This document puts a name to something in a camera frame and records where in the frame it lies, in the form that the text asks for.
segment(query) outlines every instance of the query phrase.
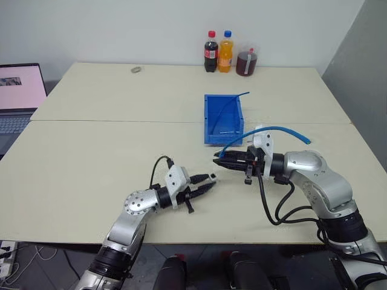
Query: white bracket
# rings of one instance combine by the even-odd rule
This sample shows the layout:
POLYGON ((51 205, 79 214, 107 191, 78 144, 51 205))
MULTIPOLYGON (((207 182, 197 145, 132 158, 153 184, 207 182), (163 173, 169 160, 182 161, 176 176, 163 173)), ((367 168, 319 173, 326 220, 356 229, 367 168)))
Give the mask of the white bracket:
MULTIPOLYGON (((255 129, 262 128, 263 125, 255 127, 255 129)), ((270 169, 273 162, 273 152, 274 152, 274 140, 272 133, 270 131, 262 131, 254 134, 253 145, 256 148, 261 148, 265 153, 265 168, 264 168, 264 178, 269 178, 270 169)))
POLYGON ((165 176, 169 197, 174 210, 177 208, 176 195, 182 192, 190 184, 189 175, 185 167, 173 165, 165 176))

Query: plastic bottle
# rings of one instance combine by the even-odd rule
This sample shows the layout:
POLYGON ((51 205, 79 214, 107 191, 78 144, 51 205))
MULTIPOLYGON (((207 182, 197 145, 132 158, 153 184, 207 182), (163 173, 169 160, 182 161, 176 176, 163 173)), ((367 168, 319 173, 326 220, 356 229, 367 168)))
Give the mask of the plastic bottle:
POLYGON ((209 40, 204 44, 204 67, 213 73, 218 63, 218 44, 215 42, 215 31, 208 31, 209 40))
POLYGON ((227 73, 231 68, 232 47, 234 43, 231 40, 231 31, 224 31, 224 39, 220 43, 220 53, 218 59, 218 69, 221 73, 227 73))
POLYGON ((236 61, 236 73, 243 77, 248 77, 254 73, 258 56, 254 53, 254 48, 250 51, 242 51, 238 54, 236 61))

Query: black connector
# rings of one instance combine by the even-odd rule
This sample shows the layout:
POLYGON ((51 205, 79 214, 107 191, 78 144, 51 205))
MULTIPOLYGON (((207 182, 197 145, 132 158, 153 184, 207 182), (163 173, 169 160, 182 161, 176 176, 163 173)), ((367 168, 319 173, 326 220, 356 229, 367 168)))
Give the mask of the black connector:
POLYGON ((174 161, 171 158, 168 158, 167 159, 167 165, 168 165, 168 169, 171 169, 171 167, 173 165, 175 165, 175 163, 174 163, 174 161))
POLYGON ((282 175, 277 175, 274 177, 274 182, 281 185, 288 185, 290 180, 282 175))

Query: dark liquid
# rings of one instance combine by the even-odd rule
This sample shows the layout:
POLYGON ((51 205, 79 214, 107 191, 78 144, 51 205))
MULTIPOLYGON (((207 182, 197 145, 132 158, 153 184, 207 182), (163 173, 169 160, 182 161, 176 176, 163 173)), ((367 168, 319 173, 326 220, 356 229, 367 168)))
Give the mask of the dark liquid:
POLYGON ((257 61, 256 55, 255 56, 252 55, 252 59, 250 61, 250 65, 249 65, 249 68, 247 70, 247 74, 245 74, 247 60, 240 58, 238 56, 238 60, 236 62, 236 73, 239 74, 240 76, 243 76, 243 77, 248 77, 248 76, 252 75, 254 73, 256 61, 257 61))
POLYGON ((213 41, 207 41, 206 44, 204 44, 204 49, 209 51, 216 51, 216 58, 209 59, 207 57, 204 57, 204 67, 208 73, 213 73, 216 70, 216 66, 218 64, 218 44, 213 41))

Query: small round object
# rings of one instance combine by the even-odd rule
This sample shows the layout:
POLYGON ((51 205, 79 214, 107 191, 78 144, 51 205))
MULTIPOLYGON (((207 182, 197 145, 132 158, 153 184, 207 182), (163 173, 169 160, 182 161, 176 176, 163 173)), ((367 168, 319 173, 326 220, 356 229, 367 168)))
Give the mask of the small round object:
POLYGON ((133 74, 137 74, 141 71, 141 68, 139 66, 135 66, 133 69, 131 69, 131 72, 133 74))

